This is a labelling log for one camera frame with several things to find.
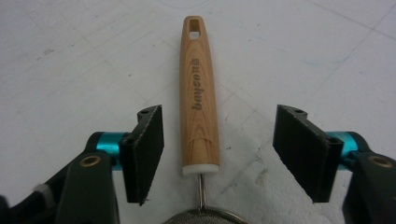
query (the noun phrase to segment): wooden handle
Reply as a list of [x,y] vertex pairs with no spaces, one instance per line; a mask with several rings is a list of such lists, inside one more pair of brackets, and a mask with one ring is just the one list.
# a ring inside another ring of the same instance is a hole
[[180,48],[180,138],[183,174],[216,173],[219,134],[212,62],[204,21],[184,20]]

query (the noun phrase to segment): brown handle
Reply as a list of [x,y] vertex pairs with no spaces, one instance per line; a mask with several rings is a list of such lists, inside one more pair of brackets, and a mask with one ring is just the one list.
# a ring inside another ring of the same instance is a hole
[[181,37],[180,135],[184,175],[215,173],[219,169],[212,62],[204,20],[198,16],[184,20]]

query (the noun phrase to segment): strainer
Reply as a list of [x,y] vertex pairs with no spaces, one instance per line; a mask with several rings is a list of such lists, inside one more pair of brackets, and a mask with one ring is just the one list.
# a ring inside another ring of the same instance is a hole
[[180,140],[183,175],[198,175],[200,205],[164,224],[248,224],[229,211],[206,206],[205,174],[219,171],[219,134],[212,62],[204,20],[184,20],[180,48]]

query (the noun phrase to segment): metal wire neck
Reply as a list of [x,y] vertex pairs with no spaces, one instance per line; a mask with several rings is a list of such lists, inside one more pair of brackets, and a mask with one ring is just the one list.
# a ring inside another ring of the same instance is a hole
[[199,212],[206,211],[205,175],[198,175],[199,182]]

